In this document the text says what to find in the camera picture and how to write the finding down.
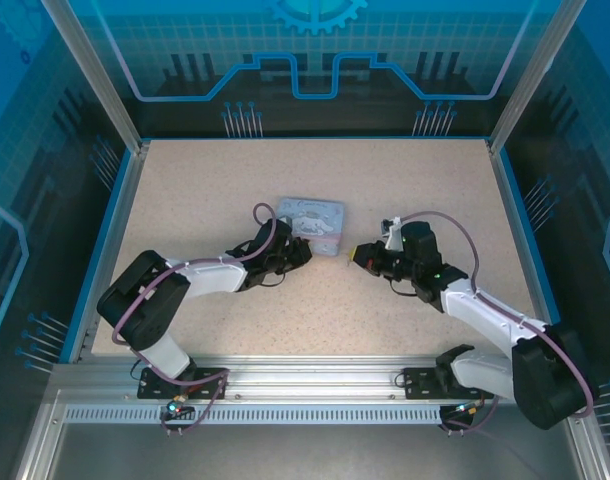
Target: blue border trim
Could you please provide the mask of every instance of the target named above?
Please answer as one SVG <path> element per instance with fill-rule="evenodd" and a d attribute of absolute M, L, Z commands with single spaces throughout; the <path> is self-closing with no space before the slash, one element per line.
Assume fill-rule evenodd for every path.
<path fill-rule="evenodd" d="M 525 232 L 525 238 L 527 239 L 527 247 L 529 248 L 529 254 L 532 257 L 532 260 L 534 261 L 534 267 L 536 268 L 536 276 L 538 277 L 538 282 L 540 283 L 540 287 L 543 292 L 545 304 L 547 305 L 547 309 L 549 310 L 550 319 L 552 323 L 558 323 L 561 321 L 561 316 L 558 311 L 558 307 L 556 306 L 556 301 L 554 300 L 554 293 L 552 292 L 552 287 L 549 284 L 547 272 L 545 272 L 545 265 L 543 265 L 543 259 L 541 258 L 541 254 L 538 251 L 536 237 L 534 236 L 534 232 L 532 231 L 532 227 L 530 226 L 529 217 L 527 216 L 525 204 L 523 203 L 523 197 L 521 196 L 521 192 L 518 189 L 518 183 L 516 182 L 516 177 L 514 176 L 514 170 L 512 169 L 512 165 L 509 162 L 509 156 L 507 155 L 505 147 L 501 149 L 500 157 L 502 167 L 505 170 L 505 174 L 507 175 L 507 181 L 509 183 L 509 188 L 512 192 L 514 203 L 516 204 L 516 209 L 518 210 L 518 216 L 523 227 L 523 232 Z"/>
<path fill-rule="evenodd" d="M 129 166 L 131 156 L 132 153 L 126 148 L 125 154 L 123 155 L 123 160 L 121 161 L 121 167 L 116 175 L 116 181 L 114 182 L 112 194 L 107 202 L 105 216 L 103 217 L 103 222 L 101 223 L 98 237 L 96 237 L 96 244 L 94 245 L 92 257 L 90 258 L 89 265 L 87 266 L 87 273 L 85 273 L 85 279 L 83 280 L 83 285 L 81 286 L 81 292 L 78 295 L 78 300 L 76 301 L 76 307 L 74 308 L 72 321 L 70 322 L 69 329 L 67 330 L 67 336 L 65 337 L 65 343 L 63 345 L 63 349 L 61 350 L 59 363 L 68 363 L 69 357 L 74 349 L 76 336 L 81 327 L 81 322 L 83 321 L 85 304 L 87 303 L 87 299 L 92 288 L 92 282 L 94 280 L 94 275 L 96 274 L 96 269 L 98 268 L 101 253 L 105 248 L 105 244 L 107 243 L 109 226 L 114 218 L 116 205 L 118 204 L 118 197 L 121 189 L 123 188 L 123 182 L 125 181 L 125 175 L 127 173 L 127 167 Z"/>

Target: blue printed backdrop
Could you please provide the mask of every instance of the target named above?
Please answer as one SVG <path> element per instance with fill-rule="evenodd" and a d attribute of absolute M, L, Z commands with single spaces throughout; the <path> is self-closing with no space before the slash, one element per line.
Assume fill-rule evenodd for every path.
<path fill-rule="evenodd" d="M 73 7 L 146 136 L 238 136 L 227 109 L 236 101 L 262 109 L 267 135 L 483 135 L 558 6 L 499 3 L 76 0 Z M 242 136 L 260 135 L 246 122 L 240 127 Z"/>
<path fill-rule="evenodd" d="M 610 376 L 610 0 L 586 4 L 506 149 L 561 321 Z"/>
<path fill-rule="evenodd" d="M 66 331 L 123 150 L 40 1 L 0 0 L 0 478 L 61 345 L 29 320 Z"/>

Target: cable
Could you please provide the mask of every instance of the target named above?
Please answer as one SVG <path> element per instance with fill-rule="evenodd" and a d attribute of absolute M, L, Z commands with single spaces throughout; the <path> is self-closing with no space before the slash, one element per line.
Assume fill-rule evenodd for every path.
<path fill-rule="evenodd" d="M 576 367 L 576 365 L 574 365 L 574 362 L 572 362 L 572 360 L 567 356 L 567 354 L 563 351 L 563 349 L 561 349 L 558 345 L 556 345 L 556 342 L 554 342 L 554 340 L 552 340 L 544 332 L 541 332 L 537 327 L 530 324 L 529 322 L 523 322 L 523 319 L 521 317 L 519 317 L 518 315 L 515 315 L 512 312 L 508 312 L 507 310 L 505 310 L 503 307 L 501 307 L 499 305 L 496 305 L 494 302 L 489 300 L 487 297 L 485 297 L 485 295 L 483 295 L 481 292 L 478 291 L 478 288 L 476 286 L 476 277 L 478 276 L 478 270 L 480 267 L 480 258 L 478 256 L 478 250 L 476 249 L 474 240 L 472 240 L 472 236 L 467 232 L 465 227 L 463 225 L 461 225 L 453 217 L 451 217 L 445 213 L 437 212 L 434 210 L 426 210 L 423 212 L 412 213 L 411 215 L 401 218 L 401 223 L 411 220 L 412 218 L 416 218 L 416 217 L 420 217 L 420 216 L 424 216 L 424 215 L 434 215 L 437 217 L 444 218 L 445 220 L 448 220 L 449 222 L 454 224 L 461 231 L 461 233 L 467 239 L 467 243 L 469 243 L 469 246 L 472 250 L 472 254 L 474 256 L 474 270 L 472 271 L 471 283 L 472 283 L 472 291 L 474 292 L 476 297 L 478 299 L 480 299 L 480 301 L 483 302 L 485 305 L 490 307 L 492 310 L 495 310 L 496 312 L 500 313 L 501 315 L 504 315 L 505 317 L 509 318 L 513 322 L 517 323 L 519 326 L 527 328 L 530 332 L 537 335 L 556 353 L 556 355 L 558 355 L 558 357 L 563 361 L 563 363 L 565 363 L 565 365 L 567 365 L 567 368 L 569 368 L 569 370 L 572 372 L 572 375 L 574 376 L 574 378 L 576 379 L 578 384 L 581 386 L 581 389 L 583 390 L 583 395 L 585 396 L 585 403 L 586 403 L 585 409 L 581 412 L 571 415 L 571 417 L 585 418 L 585 417 L 588 417 L 589 415 L 591 415 L 592 412 L 594 411 L 594 398 L 592 396 L 592 391 L 590 390 L 589 385 L 587 384 L 587 381 L 585 380 L 585 378 L 583 378 L 583 374 Z"/>
<path fill-rule="evenodd" d="M 395 385 L 395 386 L 397 386 L 398 388 L 405 388 L 405 385 L 404 385 L 404 384 L 403 384 L 403 385 L 399 385 L 399 384 L 398 384 L 398 378 L 399 378 L 401 375 L 405 375 L 405 374 L 404 374 L 403 372 L 401 372 L 401 373 L 399 373 L 398 375 L 396 375 L 396 376 L 394 377 L 394 385 Z"/>
<path fill-rule="evenodd" d="M 223 390 L 223 387 L 225 386 L 225 383 L 227 383 L 227 374 L 223 377 L 223 379 L 218 383 L 218 387 L 216 388 L 216 391 L 214 392 L 214 395 L 212 395 L 212 398 L 210 399 L 209 403 L 207 404 L 207 407 L 205 407 L 205 410 L 203 410 L 203 413 L 200 414 L 200 416 L 196 419 L 196 421 L 186 427 L 179 427 L 178 433 L 179 435 L 181 435 L 182 433 L 188 432 L 189 430 L 198 427 L 203 420 L 205 420 L 205 418 L 207 417 L 207 415 L 209 414 L 210 410 L 212 409 L 212 407 L 214 406 L 214 403 L 216 402 L 216 399 L 218 398 L 218 396 L 220 395 L 221 391 Z M 163 417 L 161 417 L 161 427 L 163 427 L 163 429 L 167 430 L 167 434 L 170 435 L 172 432 L 177 431 L 177 429 L 171 429 L 169 428 L 169 426 L 167 425 L 167 422 L 165 421 L 165 419 Z"/>
<path fill-rule="evenodd" d="M 508 450 L 512 455 L 514 455 L 514 457 L 516 457 L 516 459 L 521 462 L 525 468 L 527 468 L 530 472 L 532 472 L 536 478 L 545 478 L 543 475 L 540 474 L 540 472 L 538 470 L 536 470 L 536 468 L 534 468 L 532 466 L 531 463 L 529 463 L 527 461 L 527 459 L 521 455 L 514 447 L 512 447 L 509 443 L 507 443 L 505 440 L 503 440 L 502 438 L 493 435 L 489 432 L 486 432 L 484 430 L 473 430 L 472 428 L 467 428 L 465 429 L 468 425 L 466 423 L 462 423 L 462 422 L 457 422 L 456 420 L 448 420 L 448 423 L 451 423 L 452 425 L 456 425 L 458 427 L 462 427 L 463 433 L 467 433 L 467 432 L 472 432 L 475 431 L 476 433 L 483 435 L 487 438 L 489 438 L 490 440 L 494 441 L 495 443 L 498 443 L 500 445 L 502 445 L 506 450 Z M 441 425 L 441 428 L 445 431 L 447 431 L 447 429 L 445 428 L 444 425 Z"/>
<path fill-rule="evenodd" d="M 270 283 L 269 285 L 266 283 L 261 283 L 261 287 L 266 287 L 266 288 L 274 288 L 274 287 L 278 287 L 281 283 L 283 283 L 285 281 L 285 276 L 286 274 L 283 273 L 283 276 L 281 277 L 281 279 L 279 280 L 278 283 Z"/>
<path fill-rule="evenodd" d="M 179 263 L 178 265 L 165 270 L 158 277 L 156 277 L 149 285 L 147 285 L 147 287 L 145 287 L 143 289 L 143 291 L 138 295 L 138 297 L 136 297 L 134 302 L 127 308 L 127 310 L 125 310 L 125 313 L 123 313 L 123 316 L 120 318 L 120 320 L 118 321 L 118 323 L 114 327 L 114 330 L 112 331 L 112 341 L 115 344 L 117 344 L 117 345 L 127 345 L 127 342 L 124 342 L 123 340 L 120 340 L 118 338 L 118 335 L 119 335 L 121 329 L 123 328 L 125 323 L 127 323 L 127 321 L 132 316 L 132 314 L 136 311 L 138 306 L 143 302 L 143 300 L 145 300 L 145 297 L 147 297 L 147 295 L 152 290 L 154 290 L 163 280 L 165 280 L 170 275 L 172 275 L 172 274 L 178 272 L 179 270 L 182 270 L 182 269 L 184 269 L 184 268 L 186 268 L 188 266 L 191 266 L 191 265 L 198 265 L 198 264 L 201 264 L 201 263 L 219 263 L 219 262 L 223 263 L 223 264 L 246 262 L 248 260 L 252 260 L 252 259 L 256 258 L 261 253 L 263 253 L 263 251 L 269 246 L 269 244 L 274 239 L 274 234 L 276 233 L 276 223 L 277 223 L 277 220 L 276 220 L 276 213 L 274 212 L 274 209 L 272 209 L 272 207 L 270 207 L 267 203 L 258 203 L 258 204 L 256 204 L 254 206 L 254 209 L 252 210 L 252 215 L 253 215 L 254 220 L 256 221 L 256 223 L 258 223 L 259 225 L 262 225 L 261 221 L 258 219 L 258 214 L 257 214 L 258 209 L 260 207 L 263 207 L 263 208 L 267 209 L 267 211 L 269 211 L 269 213 L 271 215 L 272 227 L 271 227 L 271 230 L 269 232 L 269 235 L 267 236 L 267 239 L 265 240 L 263 245 L 261 245 L 261 247 L 258 250 L 256 250 L 255 252 L 252 252 L 252 253 L 250 253 L 248 255 L 244 255 L 242 257 L 238 257 L 238 258 L 232 258 L 232 257 L 227 257 L 227 258 L 196 258 L 194 260 L 190 260 L 189 262 Z M 132 352 L 140 360 L 142 360 L 143 362 L 145 362 L 148 365 L 150 364 L 150 362 L 147 360 L 147 358 L 145 358 L 141 353 L 139 353 L 139 352 L 137 352 L 137 351 L 135 351 L 133 349 L 132 349 Z M 180 381 L 180 380 L 176 380 L 176 379 L 173 379 L 173 378 L 169 378 L 167 375 L 165 375 L 162 371 L 160 371 L 154 365 L 150 365 L 150 368 L 152 369 L 152 371 L 156 375 L 161 377 L 166 382 L 172 383 L 174 385 L 180 385 L 180 386 L 183 386 L 183 387 L 191 387 L 193 385 L 202 385 L 204 383 L 212 382 L 214 380 L 217 380 L 219 378 L 223 378 L 224 376 L 227 376 L 227 374 L 229 373 L 229 371 L 227 370 L 227 371 L 224 371 L 224 372 L 220 372 L 220 373 L 211 375 L 209 377 L 202 378 L 200 380 L 195 380 L 195 381 L 191 381 L 191 382 L 185 382 L 185 381 Z"/>
<path fill-rule="evenodd" d="M 134 370 L 136 369 L 136 367 L 138 366 L 138 364 L 139 364 L 139 363 L 141 363 L 141 361 L 142 361 L 142 360 L 141 360 L 140 358 L 139 358 L 138 360 L 136 360 L 136 361 L 134 362 L 134 365 L 132 365 L 132 368 L 131 368 L 131 369 L 130 369 L 130 371 L 129 371 L 129 376 L 130 376 L 130 377 L 132 377 L 134 380 L 139 380 L 138 378 L 136 378 L 136 377 L 134 376 Z"/>
<path fill-rule="evenodd" d="M 405 292 L 399 292 L 398 290 L 396 290 L 394 288 L 394 285 L 392 284 L 393 280 L 389 281 L 389 288 L 392 289 L 392 292 L 394 292 L 396 295 L 400 295 L 401 297 L 417 297 L 418 295 L 416 295 L 415 293 L 405 293 Z"/>

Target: aluminum frame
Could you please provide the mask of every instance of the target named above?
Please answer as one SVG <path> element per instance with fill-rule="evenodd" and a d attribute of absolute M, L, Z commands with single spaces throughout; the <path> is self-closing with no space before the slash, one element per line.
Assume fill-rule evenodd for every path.
<path fill-rule="evenodd" d="M 534 55 L 496 122 L 490 136 L 491 150 L 494 154 L 500 153 L 510 133 L 514 130 L 541 80 L 551 67 L 567 34 L 574 26 L 585 2 L 586 0 L 562 0 L 556 10 L 547 30 L 538 42 Z"/>

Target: enclosure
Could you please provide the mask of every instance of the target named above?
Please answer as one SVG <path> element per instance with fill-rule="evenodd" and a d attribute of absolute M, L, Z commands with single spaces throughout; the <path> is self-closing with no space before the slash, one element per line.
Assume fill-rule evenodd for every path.
<path fill-rule="evenodd" d="M 181 305 L 172 336 L 232 373 L 168 439 L 97 302 L 140 252 L 220 255 L 283 197 L 343 203 L 339 255 Z M 462 399 L 406 399 L 404 368 L 498 355 L 350 264 L 424 210 L 469 230 L 487 292 L 579 333 L 594 415 L 542 431 L 502 401 L 483 435 L 448 437 Z M 0 478 L 530 468 L 610 479 L 610 0 L 0 1 Z"/>

